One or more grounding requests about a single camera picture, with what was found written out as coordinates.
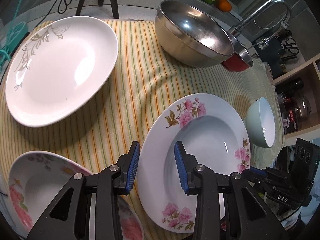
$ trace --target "metal screw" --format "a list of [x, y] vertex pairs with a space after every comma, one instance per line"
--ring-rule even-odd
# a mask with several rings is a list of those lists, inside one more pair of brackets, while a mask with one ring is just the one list
[[198, 165], [196, 166], [196, 170], [197, 170], [197, 171], [203, 171], [204, 169], [205, 169], [205, 166], [202, 165], [202, 164], [198, 164]]
[[241, 178], [241, 174], [240, 174], [239, 172], [233, 172], [233, 173], [232, 173], [232, 177], [233, 177], [234, 179], [240, 179], [240, 178]]
[[82, 178], [82, 173], [76, 173], [75, 175], [73, 175], [74, 179], [81, 179]]
[[109, 169], [111, 171], [117, 171], [119, 169], [119, 166], [114, 164], [114, 165], [111, 165]]

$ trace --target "table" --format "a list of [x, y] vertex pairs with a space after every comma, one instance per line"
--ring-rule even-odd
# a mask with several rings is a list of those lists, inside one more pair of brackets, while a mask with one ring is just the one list
[[[35, 31], [49, 24], [43, 23]], [[22, 153], [45, 150], [63, 155], [94, 173], [116, 163], [133, 140], [143, 145], [157, 117], [185, 95], [211, 93], [230, 103], [244, 119], [247, 109], [264, 96], [276, 120], [272, 148], [252, 146], [251, 165], [269, 166], [284, 144], [282, 120], [274, 87], [259, 59], [243, 72], [230, 72], [221, 64], [191, 68], [170, 57], [156, 42], [154, 23], [149, 21], [106, 21], [119, 40], [119, 56], [111, 76], [81, 109], [58, 123], [29, 128], [17, 123], [5, 101], [5, 77], [0, 84], [0, 165], [4, 179], [12, 162]], [[124, 199], [141, 220], [146, 239], [182, 239], [157, 226], [141, 206], [136, 184]]]

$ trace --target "bowl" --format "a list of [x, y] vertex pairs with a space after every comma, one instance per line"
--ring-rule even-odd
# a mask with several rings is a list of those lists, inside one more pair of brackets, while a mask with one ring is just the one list
[[276, 126], [272, 109], [262, 97], [248, 109], [244, 119], [250, 141], [263, 148], [271, 148], [275, 142]]
[[162, 1], [155, 19], [156, 38], [175, 59], [192, 67], [220, 64], [233, 55], [228, 34], [210, 16], [173, 0]]
[[[45, 151], [24, 153], [13, 162], [8, 180], [9, 198], [15, 210], [11, 217], [16, 225], [21, 225], [25, 236], [65, 183], [78, 172], [85, 176], [93, 174], [72, 160]], [[92, 194], [89, 239], [95, 239], [95, 195]], [[118, 207], [123, 239], [131, 240], [134, 234], [137, 240], [143, 240], [139, 218], [120, 196]]]
[[229, 34], [235, 53], [222, 64], [230, 71], [240, 72], [253, 66], [252, 58], [245, 46], [233, 35]]

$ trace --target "tablecloth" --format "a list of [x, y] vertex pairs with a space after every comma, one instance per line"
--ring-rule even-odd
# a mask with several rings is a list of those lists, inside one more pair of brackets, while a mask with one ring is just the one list
[[[45, 150], [63, 155], [94, 173], [116, 163], [133, 140], [143, 142], [157, 117], [170, 104], [193, 93], [211, 93], [230, 103], [244, 119], [255, 100], [265, 97], [276, 121], [276, 141], [270, 149], [252, 145], [251, 165], [269, 166], [284, 145], [284, 132], [265, 65], [243, 72], [230, 72], [221, 64], [191, 68], [170, 57], [157, 43], [154, 23], [106, 21], [119, 40], [119, 56], [107, 82], [81, 109], [53, 125], [29, 128], [17, 123], [5, 101], [5, 78], [0, 84], [0, 165], [4, 178], [12, 162], [22, 153]], [[136, 183], [124, 199], [134, 208], [145, 238], [181, 239], [157, 226], [144, 212]]]

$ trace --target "scissors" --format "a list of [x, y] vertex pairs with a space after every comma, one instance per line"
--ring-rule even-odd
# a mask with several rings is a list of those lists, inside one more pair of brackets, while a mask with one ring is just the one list
[[294, 45], [297, 45], [295, 39], [287, 38], [284, 44], [281, 45], [281, 48], [287, 50], [292, 55], [297, 55], [299, 53], [299, 49]]

